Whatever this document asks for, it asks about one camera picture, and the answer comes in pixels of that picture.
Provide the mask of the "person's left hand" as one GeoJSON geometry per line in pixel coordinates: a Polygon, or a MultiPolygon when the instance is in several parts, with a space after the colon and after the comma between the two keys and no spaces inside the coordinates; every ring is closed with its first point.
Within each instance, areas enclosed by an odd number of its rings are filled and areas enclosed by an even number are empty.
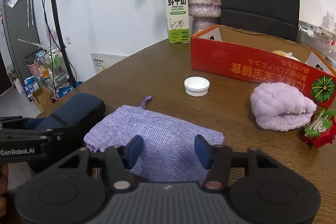
{"type": "Polygon", "coordinates": [[[7,164],[1,164],[0,169],[0,217],[3,217],[7,211],[7,201],[3,196],[7,192],[9,167],[7,164]]]}

